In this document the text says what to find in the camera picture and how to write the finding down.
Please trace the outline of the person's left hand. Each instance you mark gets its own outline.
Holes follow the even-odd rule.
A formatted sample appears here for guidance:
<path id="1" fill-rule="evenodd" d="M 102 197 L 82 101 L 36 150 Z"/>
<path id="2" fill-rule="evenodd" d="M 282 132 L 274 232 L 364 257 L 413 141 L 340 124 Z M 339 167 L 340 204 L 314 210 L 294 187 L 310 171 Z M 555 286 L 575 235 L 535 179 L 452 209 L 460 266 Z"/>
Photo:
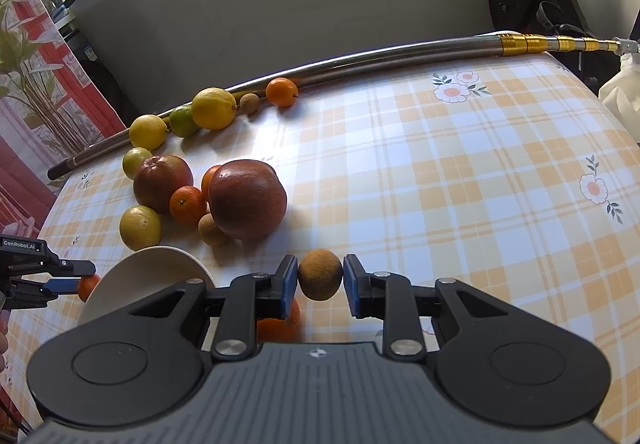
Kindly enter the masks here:
<path id="1" fill-rule="evenodd" d="M 9 349 L 8 324 L 0 319 L 0 372 L 6 369 L 6 351 Z"/>

